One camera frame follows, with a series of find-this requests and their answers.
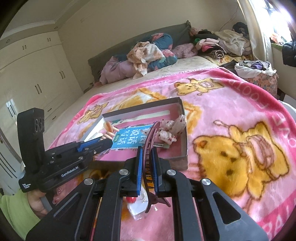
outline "white bag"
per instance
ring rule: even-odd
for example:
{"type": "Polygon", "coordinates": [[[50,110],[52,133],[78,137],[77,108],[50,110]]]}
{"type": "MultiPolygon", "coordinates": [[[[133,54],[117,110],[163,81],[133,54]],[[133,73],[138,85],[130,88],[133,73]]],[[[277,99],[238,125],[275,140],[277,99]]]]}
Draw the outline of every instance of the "white bag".
{"type": "MultiPolygon", "coordinates": [[[[252,63],[252,62],[256,62],[256,61],[247,61],[245,60],[244,61],[245,63],[252,63]]],[[[241,78],[244,78],[244,79],[248,79],[248,78],[254,78],[256,77],[257,75],[263,73],[263,74],[267,74],[269,76],[273,76],[275,73],[276,73],[276,69],[273,69],[271,67],[271,64],[269,65],[268,69],[267,70],[258,70],[258,69],[251,69],[249,67],[246,67],[246,66],[241,66],[239,65],[239,63],[235,64],[234,66],[234,69],[235,71],[237,72],[237,75],[241,78]]]]}

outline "white wardrobe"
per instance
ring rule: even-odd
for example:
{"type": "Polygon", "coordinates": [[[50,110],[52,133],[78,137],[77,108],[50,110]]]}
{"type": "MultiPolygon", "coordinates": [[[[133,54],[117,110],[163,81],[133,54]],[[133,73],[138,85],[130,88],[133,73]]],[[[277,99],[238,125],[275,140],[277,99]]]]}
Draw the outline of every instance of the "white wardrobe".
{"type": "Polygon", "coordinates": [[[18,113],[44,109],[46,131],[82,94],[58,32],[31,36],[0,50],[0,128],[19,155],[18,113]]]}

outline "gray headboard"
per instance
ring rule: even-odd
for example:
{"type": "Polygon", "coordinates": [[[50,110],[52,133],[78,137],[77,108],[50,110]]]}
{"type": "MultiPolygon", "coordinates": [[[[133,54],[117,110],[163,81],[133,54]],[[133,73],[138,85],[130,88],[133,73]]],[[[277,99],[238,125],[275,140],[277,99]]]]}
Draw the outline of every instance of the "gray headboard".
{"type": "Polygon", "coordinates": [[[91,67],[91,73],[94,76],[94,81],[99,81],[103,67],[113,55],[128,54],[137,42],[155,33],[167,33],[171,35],[171,37],[173,38],[173,48],[181,44],[190,43],[190,28],[191,24],[187,20],[186,23],[173,25],[165,28],[159,28],[156,30],[149,31],[147,33],[140,34],[138,36],[125,40],[109,49],[106,49],[105,51],[99,53],[98,55],[88,60],[89,66],[91,67]]]}

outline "window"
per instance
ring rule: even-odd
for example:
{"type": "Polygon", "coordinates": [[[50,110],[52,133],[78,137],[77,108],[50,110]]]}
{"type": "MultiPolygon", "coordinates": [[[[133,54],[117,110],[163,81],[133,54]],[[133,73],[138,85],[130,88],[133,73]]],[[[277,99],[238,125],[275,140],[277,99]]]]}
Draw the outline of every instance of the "window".
{"type": "Polygon", "coordinates": [[[277,37],[278,42],[291,41],[288,23],[282,13],[274,9],[267,0],[252,0],[255,9],[259,12],[260,22],[264,32],[272,39],[277,37]]]}

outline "electrical cable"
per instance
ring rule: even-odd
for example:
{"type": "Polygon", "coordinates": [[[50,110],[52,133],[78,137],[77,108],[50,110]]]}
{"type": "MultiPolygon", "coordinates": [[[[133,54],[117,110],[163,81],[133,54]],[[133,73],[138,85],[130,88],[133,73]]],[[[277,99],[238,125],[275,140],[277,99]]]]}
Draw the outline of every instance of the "electrical cable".
{"type": "Polygon", "coordinates": [[[228,24],[229,22],[231,22],[232,20],[234,20],[236,17],[237,17],[237,10],[235,11],[235,13],[232,15],[232,17],[231,17],[231,19],[227,22],[227,23],[225,23],[220,29],[219,29],[219,32],[221,31],[221,29],[226,25],[226,24],[228,24]]]}

